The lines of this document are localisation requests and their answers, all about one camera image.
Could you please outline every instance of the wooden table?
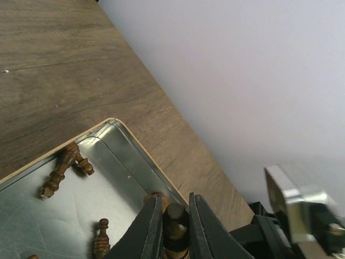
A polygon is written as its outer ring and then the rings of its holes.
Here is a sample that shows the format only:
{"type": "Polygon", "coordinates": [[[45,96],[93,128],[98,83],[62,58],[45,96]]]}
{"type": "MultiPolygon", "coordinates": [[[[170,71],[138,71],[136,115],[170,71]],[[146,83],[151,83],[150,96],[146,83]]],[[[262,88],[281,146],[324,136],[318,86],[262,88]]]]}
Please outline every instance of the wooden table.
{"type": "Polygon", "coordinates": [[[0,178],[108,117],[228,230],[253,213],[94,0],[4,0],[0,178]]]}

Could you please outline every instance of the metal tray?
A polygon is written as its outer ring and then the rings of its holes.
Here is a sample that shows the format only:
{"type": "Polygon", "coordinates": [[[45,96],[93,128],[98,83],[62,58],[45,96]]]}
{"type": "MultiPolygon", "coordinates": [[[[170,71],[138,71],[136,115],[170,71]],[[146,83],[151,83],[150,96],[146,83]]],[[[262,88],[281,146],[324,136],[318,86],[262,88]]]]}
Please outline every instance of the metal tray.
{"type": "Polygon", "coordinates": [[[69,142],[73,140],[93,165],[91,176],[70,168],[51,198],[37,198],[65,143],[0,185],[0,258],[93,258],[101,218],[109,219],[107,233],[114,245],[142,208],[145,195],[159,190],[169,202],[188,206],[121,121],[109,119],[69,142]]]}

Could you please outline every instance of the wooden chess piece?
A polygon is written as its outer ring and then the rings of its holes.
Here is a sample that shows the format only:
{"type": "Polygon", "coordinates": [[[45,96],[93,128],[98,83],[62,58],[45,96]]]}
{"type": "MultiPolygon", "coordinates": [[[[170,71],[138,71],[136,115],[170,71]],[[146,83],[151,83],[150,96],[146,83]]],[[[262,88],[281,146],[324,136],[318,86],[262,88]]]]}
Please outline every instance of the wooden chess piece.
{"type": "Polygon", "coordinates": [[[39,258],[38,258],[38,255],[32,255],[32,256],[29,256],[27,259],[39,259],[39,258]]]}
{"type": "Polygon", "coordinates": [[[162,210],[163,210],[163,213],[164,213],[166,208],[167,208],[167,206],[169,205],[169,203],[168,203],[168,200],[167,200],[166,196],[162,192],[156,191],[156,192],[152,192],[149,195],[146,195],[144,197],[144,203],[147,202],[149,198],[154,197],[154,196],[162,197],[162,210]]]}
{"type": "Polygon", "coordinates": [[[107,235],[109,221],[107,219],[101,219],[99,221],[99,235],[95,238],[95,244],[93,252],[95,253],[96,259],[102,259],[109,251],[109,237],[107,235]]]}
{"type": "Polygon", "coordinates": [[[163,259],[186,259],[189,247],[189,214],[180,203],[171,203],[163,213],[163,259]]]}
{"type": "Polygon", "coordinates": [[[93,166],[88,162],[87,158],[83,158],[80,154],[80,149],[77,143],[72,142],[66,148],[73,150],[76,153],[75,160],[78,162],[77,166],[82,170],[84,174],[92,175],[95,171],[93,166]]]}
{"type": "Polygon", "coordinates": [[[42,198],[50,198],[59,189],[60,182],[65,178],[64,174],[66,170],[75,163],[76,156],[76,150],[68,146],[65,148],[59,157],[58,167],[50,173],[49,179],[42,185],[40,190],[40,196],[42,198]]]}

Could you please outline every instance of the brown chess piece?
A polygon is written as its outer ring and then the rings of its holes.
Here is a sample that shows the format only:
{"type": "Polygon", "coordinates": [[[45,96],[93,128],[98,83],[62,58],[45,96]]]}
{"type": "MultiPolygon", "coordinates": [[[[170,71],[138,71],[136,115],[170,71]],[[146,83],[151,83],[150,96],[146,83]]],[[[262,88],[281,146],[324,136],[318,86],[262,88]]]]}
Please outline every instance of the brown chess piece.
{"type": "Polygon", "coordinates": [[[144,197],[144,203],[146,203],[149,198],[155,197],[155,196],[162,197],[162,210],[163,210],[163,212],[165,212],[165,210],[166,210],[167,206],[169,205],[169,203],[168,203],[168,200],[167,200],[166,196],[162,192],[156,191],[156,192],[152,192],[149,195],[146,195],[144,197]]]}
{"type": "Polygon", "coordinates": [[[95,171],[93,166],[88,162],[87,158],[83,158],[80,154],[80,149],[75,142],[70,143],[66,146],[70,150],[73,150],[76,153],[75,160],[78,162],[77,166],[82,170],[84,174],[92,175],[95,171]]]}
{"type": "Polygon", "coordinates": [[[27,259],[39,259],[39,258],[38,258],[38,255],[32,255],[32,256],[29,256],[27,259]]]}
{"type": "Polygon", "coordinates": [[[189,251],[189,214],[180,203],[171,203],[163,213],[163,259],[186,259],[189,251]]]}
{"type": "Polygon", "coordinates": [[[101,219],[99,221],[99,235],[95,238],[95,244],[93,252],[95,253],[96,259],[102,259],[109,251],[109,237],[107,235],[109,221],[107,219],[101,219]]]}
{"type": "Polygon", "coordinates": [[[49,179],[42,185],[40,190],[40,196],[42,198],[50,198],[59,189],[60,182],[65,178],[64,174],[66,170],[75,163],[76,156],[76,150],[68,146],[65,148],[59,157],[58,167],[50,173],[49,179]]]}

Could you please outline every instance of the silver metal plate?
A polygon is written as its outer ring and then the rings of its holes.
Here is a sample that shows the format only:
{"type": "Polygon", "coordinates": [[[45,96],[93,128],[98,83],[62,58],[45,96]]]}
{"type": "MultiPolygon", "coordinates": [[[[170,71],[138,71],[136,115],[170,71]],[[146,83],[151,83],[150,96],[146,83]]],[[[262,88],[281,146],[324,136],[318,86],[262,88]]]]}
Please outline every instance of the silver metal plate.
{"type": "Polygon", "coordinates": [[[344,182],[329,177],[330,172],[342,178],[345,163],[335,160],[304,160],[281,163],[265,168],[268,195],[280,226],[292,243],[298,243],[306,258],[326,256],[311,234],[309,203],[321,203],[340,221],[345,216],[344,182]]]}
{"type": "Polygon", "coordinates": [[[126,232],[145,195],[159,190],[169,202],[185,200],[117,120],[76,141],[89,159],[91,176],[68,169],[59,190],[37,198],[56,166],[54,154],[0,185],[0,258],[93,258],[97,222],[109,219],[111,245],[126,232]]]}

